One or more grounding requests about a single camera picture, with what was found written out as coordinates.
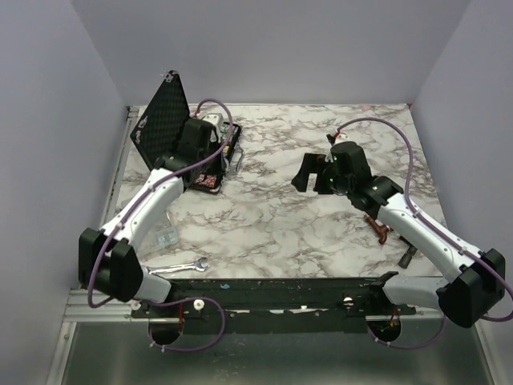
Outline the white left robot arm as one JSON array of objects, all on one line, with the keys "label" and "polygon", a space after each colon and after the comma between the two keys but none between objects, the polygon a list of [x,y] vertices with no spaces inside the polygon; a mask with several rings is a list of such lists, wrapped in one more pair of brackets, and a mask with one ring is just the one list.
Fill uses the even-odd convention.
[{"label": "white left robot arm", "polygon": [[178,141],[152,161],[148,179],[127,206],[101,229],[82,232],[79,280],[87,287],[89,307],[138,300],[150,302],[161,317],[176,311],[171,283],[141,265],[136,251],[160,214],[223,158],[233,131],[233,122],[220,114],[187,119]]}]

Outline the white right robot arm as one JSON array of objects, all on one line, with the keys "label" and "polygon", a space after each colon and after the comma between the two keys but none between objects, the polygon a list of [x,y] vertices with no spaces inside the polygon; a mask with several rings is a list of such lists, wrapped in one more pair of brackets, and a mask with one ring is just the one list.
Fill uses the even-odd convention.
[{"label": "white right robot arm", "polygon": [[335,144],[327,155],[304,154],[292,179],[297,191],[306,191],[310,175],[316,177],[314,192],[347,197],[354,208],[403,236],[442,274],[430,278],[393,272],[369,294],[374,312],[387,314],[396,305],[427,307],[469,328],[504,297],[503,255],[495,249],[482,252],[424,215],[398,184],[372,174],[363,148],[353,141]]}]

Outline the black poker set case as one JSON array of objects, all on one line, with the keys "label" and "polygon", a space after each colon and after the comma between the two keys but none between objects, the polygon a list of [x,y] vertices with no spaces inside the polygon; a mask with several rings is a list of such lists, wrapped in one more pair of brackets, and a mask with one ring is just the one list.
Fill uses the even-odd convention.
[{"label": "black poker set case", "polygon": [[[149,170],[167,168],[172,171],[186,167],[177,154],[177,147],[189,119],[201,120],[203,116],[190,115],[183,84],[177,71],[168,71],[146,110],[132,129],[130,137]],[[221,144],[232,130],[228,144],[221,153],[221,168],[203,172],[197,180],[184,180],[186,188],[209,194],[221,190],[224,178],[235,152],[240,149],[242,127],[224,120],[220,130]]]}]

